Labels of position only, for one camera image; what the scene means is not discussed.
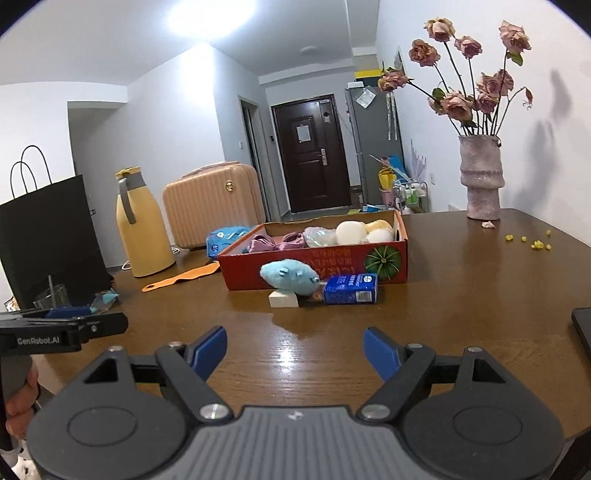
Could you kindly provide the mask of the person's hand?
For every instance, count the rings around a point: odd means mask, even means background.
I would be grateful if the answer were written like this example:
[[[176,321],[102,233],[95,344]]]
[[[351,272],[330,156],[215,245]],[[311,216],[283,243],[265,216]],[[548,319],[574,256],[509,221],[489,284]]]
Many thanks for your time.
[[[35,363],[27,374],[23,386],[5,403],[7,432],[18,440],[24,440],[30,422],[34,417],[34,408],[39,396],[39,372]]]

